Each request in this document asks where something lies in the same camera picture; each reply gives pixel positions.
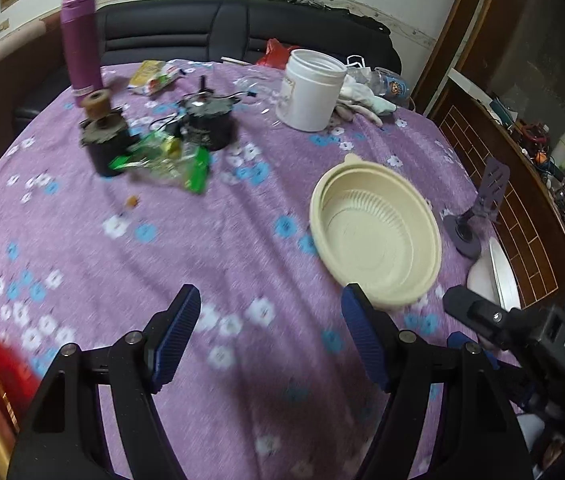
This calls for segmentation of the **white bowl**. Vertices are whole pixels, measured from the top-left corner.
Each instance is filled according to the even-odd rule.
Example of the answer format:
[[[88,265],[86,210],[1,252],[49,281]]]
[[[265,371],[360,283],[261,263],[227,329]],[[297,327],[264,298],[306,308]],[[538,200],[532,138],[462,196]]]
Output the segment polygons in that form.
[[[465,286],[507,312],[522,307],[517,281],[496,237],[488,240],[480,258],[471,266]]]

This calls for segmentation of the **cream plastic bowl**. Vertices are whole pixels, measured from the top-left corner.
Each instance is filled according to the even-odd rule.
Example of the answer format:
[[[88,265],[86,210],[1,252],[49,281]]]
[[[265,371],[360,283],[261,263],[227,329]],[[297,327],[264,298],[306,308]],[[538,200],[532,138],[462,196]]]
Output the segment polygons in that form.
[[[414,304],[441,270],[442,237],[424,197],[397,172],[355,154],[317,182],[309,226],[333,278],[359,285],[379,310]]]

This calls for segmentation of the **purple floral tablecloth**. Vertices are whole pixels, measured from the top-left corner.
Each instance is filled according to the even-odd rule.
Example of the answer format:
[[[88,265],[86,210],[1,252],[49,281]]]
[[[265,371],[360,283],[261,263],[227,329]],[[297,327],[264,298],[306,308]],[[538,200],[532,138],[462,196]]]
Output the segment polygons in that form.
[[[133,133],[145,134],[206,82],[257,81],[236,110],[231,148],[214,155],[202,195],[96,174],[83,112],[57,96],[0,159],[0,342],[43,375],[62,344],[113,344],[194,284],[202,310],[156,406],[192,479],[349,479],[386,401],[344,324],[340,286],[320,261],[309,201],[348,154],[408,179],[437,218],[475,188],[442,132],[400,110],[383,126],[333,120],[307,134],[277,122],[271,70],[188,62],[155,101],[126,88],[133,67],[104,70]]]

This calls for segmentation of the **wooden cabinet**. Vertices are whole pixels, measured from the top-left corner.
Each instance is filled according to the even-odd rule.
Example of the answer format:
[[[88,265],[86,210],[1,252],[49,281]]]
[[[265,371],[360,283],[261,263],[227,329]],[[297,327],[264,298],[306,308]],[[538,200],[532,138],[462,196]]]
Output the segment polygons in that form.
[[[472,180],[509,167],[495,230],[526,307],[565,299],[565,0],[453,0],[412,93]]]

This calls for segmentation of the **green candy wrapper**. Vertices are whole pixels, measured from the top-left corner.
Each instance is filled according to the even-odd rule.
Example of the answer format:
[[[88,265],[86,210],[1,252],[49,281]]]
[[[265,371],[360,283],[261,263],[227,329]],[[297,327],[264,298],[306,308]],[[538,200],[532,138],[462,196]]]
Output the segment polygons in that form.
[[[199,144],[163,131],[153,131],[114,157],[109,168],[158,185],[177,186],[202,195],[208,183],[211,154]]]

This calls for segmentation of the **black cup with cork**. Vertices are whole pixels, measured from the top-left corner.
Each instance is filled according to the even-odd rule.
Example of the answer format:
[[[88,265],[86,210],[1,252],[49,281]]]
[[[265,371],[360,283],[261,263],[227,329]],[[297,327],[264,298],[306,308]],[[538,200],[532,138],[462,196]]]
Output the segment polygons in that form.
[[[81,147],[100,177],[113,178],[122,170],[112,166],[115,159],[127,157],[136,143],[121,107],[114,107],[111,92],[96,90],[81,102],[86,118],[80,123]]]

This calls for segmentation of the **plastic water bottle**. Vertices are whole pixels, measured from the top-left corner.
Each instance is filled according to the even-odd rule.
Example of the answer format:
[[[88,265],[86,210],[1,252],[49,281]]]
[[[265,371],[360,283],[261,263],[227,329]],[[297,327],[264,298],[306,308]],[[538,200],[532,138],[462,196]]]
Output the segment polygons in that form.
[[[409,107],[409,85],[402,76],[392,70],[383,67],[348,66],[347,73],[360,84],[366,84],[376,96],[398,106]]]

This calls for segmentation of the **white cloth gloves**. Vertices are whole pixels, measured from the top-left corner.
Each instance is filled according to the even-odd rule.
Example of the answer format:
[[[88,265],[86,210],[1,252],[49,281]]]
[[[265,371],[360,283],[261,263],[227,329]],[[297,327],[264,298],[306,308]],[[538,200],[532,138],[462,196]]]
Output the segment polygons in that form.
[[[355,115],[360,115],[377,127],[383,125],[383,117],[391,116],[397,110],[396,104],[376,96],[366,84],[349,75],[344,78],[334,107],[334,113],[345,122],[352,122]]]

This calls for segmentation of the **black round container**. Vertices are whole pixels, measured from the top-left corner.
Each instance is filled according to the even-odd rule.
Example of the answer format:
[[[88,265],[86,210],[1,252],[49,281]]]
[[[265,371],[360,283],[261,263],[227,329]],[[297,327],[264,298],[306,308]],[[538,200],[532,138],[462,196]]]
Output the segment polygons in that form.
[[[209,152],[224,150],[235,140],[236,122],[232,117],[239,96],[217,96],[201,76],[199,90],[184,96],[180,108],[184,112],[184,137]]]

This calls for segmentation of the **white plastic jar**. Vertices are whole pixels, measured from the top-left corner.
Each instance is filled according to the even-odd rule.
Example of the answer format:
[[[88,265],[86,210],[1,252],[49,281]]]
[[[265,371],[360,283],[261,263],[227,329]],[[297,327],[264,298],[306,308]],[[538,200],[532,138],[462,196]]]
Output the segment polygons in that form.
[[[294,49],[278,94],[278,119],[299,131],[325,129],[337,105],[345,75],[345,65],[336,58],[314,50]]]

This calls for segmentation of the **yellow snack packet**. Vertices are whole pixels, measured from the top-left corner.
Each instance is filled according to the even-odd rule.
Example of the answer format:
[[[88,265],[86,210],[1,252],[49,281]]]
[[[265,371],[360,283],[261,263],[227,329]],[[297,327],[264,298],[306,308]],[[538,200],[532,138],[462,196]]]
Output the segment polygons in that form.
[[[154,96],[183,74],[183,70],[173,63],[147,60],[130,77],[127,89],[138,96]]]

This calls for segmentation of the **red plastic bag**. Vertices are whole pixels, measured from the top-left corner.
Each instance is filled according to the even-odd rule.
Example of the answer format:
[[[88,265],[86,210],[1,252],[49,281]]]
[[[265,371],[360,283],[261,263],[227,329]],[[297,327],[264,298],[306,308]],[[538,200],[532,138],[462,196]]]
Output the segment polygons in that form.
[[[297,46],[286,47],[276,38],[268,39],[265,53],[256,61],[256,65],[283,70],[296,49]]]

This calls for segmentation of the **purple thermos bottle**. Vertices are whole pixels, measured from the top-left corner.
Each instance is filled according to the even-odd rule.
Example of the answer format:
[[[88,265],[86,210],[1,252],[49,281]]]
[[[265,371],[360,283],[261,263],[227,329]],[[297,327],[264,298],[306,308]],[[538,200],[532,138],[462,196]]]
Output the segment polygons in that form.
[[[73,99],[80,106],[86,96],[104,88],[99,58],[96,0],[62,0],[60,23]]]

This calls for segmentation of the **black leather sofa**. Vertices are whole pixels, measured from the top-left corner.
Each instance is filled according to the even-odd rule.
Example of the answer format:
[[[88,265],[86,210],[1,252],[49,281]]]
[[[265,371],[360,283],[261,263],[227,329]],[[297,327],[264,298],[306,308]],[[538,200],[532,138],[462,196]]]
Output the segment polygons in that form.
[[[255,63],[267,41],[399,73],[389,27],[348,10],[280,0],[139,0],[109,4],[88,20],[101,65],[173,58]]]

